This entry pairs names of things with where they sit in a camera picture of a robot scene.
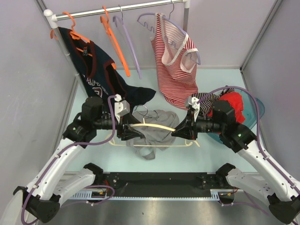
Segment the cream plastic hanger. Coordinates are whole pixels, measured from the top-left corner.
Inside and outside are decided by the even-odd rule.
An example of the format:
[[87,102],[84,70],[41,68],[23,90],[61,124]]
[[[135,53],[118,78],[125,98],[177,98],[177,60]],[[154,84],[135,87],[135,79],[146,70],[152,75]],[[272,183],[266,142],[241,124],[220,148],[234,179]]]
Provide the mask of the cream plastic hanger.
[[175,145],[175,137],[171,132],[179,125],[179,117],[171,111],[134,111],[133,116],[143,120],[141,124],[134,126],[134,129],[140,131],[144,138],[134,138],[126,141],[126,146],[134,147],[137,150],[147,148],[155,151],[156,149],[165,150],[169,147],[178,147]]

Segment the grey tank top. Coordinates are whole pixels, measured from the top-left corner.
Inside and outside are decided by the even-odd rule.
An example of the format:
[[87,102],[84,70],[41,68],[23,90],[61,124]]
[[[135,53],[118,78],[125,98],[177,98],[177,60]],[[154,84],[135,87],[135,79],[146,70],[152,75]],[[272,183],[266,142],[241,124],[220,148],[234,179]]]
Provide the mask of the grey tank top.
[[[140,122],[158,124],[169,128],[175,128],[179,125],[179,117],[176,113],[164,110],[154,111],[135,111],[132,115]],[[128,147],[135,149],[136,155],[146,160],[153,160],[156,156],[156,150],[166,150],[173,145],[175,137],[171,136],[171,131],[156,127],[137,127],[144,138],[133,138],[126,141]]]

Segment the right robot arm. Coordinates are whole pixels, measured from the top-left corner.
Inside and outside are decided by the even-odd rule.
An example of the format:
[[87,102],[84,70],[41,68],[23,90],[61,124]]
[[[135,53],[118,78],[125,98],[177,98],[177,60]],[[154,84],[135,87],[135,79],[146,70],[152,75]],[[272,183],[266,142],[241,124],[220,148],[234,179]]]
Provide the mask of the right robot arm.
[[266,204],[272,215],[284,224],[293,224],[300,214],[300,182],[291,176],[263,149],[259,137],[239,123],[228,101],[213,103],[210,118],[199,117],[197,99],[186,100],[187,115],[172,136],[195,140],[198,133],[218,133],[222,143],[250,163],[263,178],[257,180],[227,163],[217,170],[216,182],[221,188],[242,189]]

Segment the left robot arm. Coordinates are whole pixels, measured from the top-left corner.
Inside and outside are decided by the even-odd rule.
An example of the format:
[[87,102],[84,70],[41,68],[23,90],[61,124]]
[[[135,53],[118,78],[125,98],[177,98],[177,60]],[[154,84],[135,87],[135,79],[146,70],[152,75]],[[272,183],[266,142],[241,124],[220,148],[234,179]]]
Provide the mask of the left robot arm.
[[109,96],[108,105],[100,97],[89,97],[82,104],[79,112],[70,123],[57,149],[36,177],[22,187],[18,186],[14,195],[21,199],[21,222],[27,225],[25,214],[31,214],[37,221],[47,223],[57,214],[60,207],[74,194],[84,188],[104,188],[114,191],[113,187],[104,185],[103,170],[93,164],[86,164],[72,178],[59,183],[61,177],[87,146],[97,146],[109,142],[115,134],[126,139],[126,132],[134,136],[141,133],[130,127],[139,123],[130,112],[130,104],[119,94]]

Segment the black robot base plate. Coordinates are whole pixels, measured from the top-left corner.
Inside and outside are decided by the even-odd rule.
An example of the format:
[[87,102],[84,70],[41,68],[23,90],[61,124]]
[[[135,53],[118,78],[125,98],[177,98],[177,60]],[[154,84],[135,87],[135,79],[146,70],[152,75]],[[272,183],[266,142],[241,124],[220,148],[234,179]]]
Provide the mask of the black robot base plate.
[[111,172],[97,175],[92,185],[103,185],[102,191],[108,196],[114,191],[137,194],[175,195],[179,191],[199,193],[200,190],[218,189],[221,195],[234,195],[236,187],[230,186],[225,178],[205,172]]

